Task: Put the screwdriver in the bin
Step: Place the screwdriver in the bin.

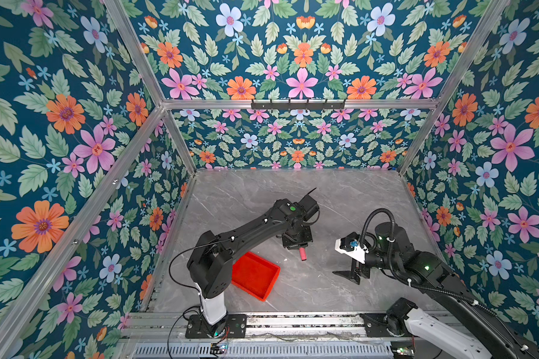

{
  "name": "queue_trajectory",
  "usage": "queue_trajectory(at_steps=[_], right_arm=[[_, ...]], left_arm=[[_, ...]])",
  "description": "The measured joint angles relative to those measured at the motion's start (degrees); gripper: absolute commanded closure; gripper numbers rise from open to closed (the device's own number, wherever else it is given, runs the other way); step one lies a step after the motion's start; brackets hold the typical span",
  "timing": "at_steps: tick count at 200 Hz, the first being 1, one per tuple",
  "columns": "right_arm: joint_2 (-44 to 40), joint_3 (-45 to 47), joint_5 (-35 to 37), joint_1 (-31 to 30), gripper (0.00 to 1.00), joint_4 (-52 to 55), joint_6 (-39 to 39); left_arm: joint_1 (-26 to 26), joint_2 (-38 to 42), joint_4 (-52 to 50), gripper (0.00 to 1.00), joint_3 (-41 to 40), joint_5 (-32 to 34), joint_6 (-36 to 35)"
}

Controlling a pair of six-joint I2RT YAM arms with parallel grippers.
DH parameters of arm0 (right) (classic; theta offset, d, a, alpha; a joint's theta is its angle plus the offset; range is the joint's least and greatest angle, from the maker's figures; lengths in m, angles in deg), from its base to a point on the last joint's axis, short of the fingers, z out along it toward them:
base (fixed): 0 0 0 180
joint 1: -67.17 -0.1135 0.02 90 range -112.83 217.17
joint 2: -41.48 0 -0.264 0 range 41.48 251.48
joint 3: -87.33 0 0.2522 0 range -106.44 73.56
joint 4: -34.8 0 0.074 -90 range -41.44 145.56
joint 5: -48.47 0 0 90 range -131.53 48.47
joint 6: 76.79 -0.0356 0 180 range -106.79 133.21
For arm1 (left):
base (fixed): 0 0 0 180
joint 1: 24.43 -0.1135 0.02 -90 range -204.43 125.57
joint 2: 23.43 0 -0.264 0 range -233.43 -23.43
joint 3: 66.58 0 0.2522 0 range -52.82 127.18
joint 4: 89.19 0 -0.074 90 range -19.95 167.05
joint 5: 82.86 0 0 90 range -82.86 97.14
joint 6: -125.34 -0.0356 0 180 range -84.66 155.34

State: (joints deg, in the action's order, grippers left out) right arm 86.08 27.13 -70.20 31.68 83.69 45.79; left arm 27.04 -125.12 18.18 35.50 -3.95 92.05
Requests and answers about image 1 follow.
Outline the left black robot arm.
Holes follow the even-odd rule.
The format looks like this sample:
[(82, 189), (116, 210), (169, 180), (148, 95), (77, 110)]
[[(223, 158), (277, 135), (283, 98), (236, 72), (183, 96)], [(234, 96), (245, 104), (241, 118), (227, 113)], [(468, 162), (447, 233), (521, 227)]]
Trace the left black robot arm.
[(246, 253), (275, 236), (284, 248), (298, 250), (305, 260), (305, 249), (313, 242), (310, 221), (318, 216), (317, 201), (307, 194), (298, 202), (277, 200), (252, 221), (220, 234), (203, 233), (190, 255), (187, 269), (198, 291), (202, 326), (209, 337), (218, 337), (227, 326), (225, 291), (231, 284), (233, 265)]

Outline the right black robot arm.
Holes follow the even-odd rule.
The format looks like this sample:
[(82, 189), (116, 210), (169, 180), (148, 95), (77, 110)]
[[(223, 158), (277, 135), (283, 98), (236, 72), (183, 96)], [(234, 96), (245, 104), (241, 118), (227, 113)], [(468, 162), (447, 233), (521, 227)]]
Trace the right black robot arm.
[[(371, 236), (372, 244), (366, 241)], [(352, 259), (337, 274), (359, 284), (371, 269), (388, 269), (400, 283), (442, 305), (469, 332), (465, 335), (436, 320), (410, 300), (398, 299), (386, 312), (386, 329), (399, 337), (418, 336), (455, 358), (539, 358), (539, 346), (509, 328), (485, 307), (439, 257), (418, 251), (404, 228), (378, 224), (373, 234), (353, 232), (336, 240), (335, 250)]]

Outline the pink handled screwdriver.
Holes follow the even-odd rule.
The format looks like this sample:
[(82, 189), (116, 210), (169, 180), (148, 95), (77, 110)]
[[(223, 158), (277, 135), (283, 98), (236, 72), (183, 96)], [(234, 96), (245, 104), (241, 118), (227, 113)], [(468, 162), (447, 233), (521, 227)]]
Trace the pink handled screwdriver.
[(302, 248), (299, 248), (299, 255), (300, 255), (300, 259), (302, 261), (306, 261), (307, 260), (307, 253), (306, 253), (306, 249), (304, 247)]

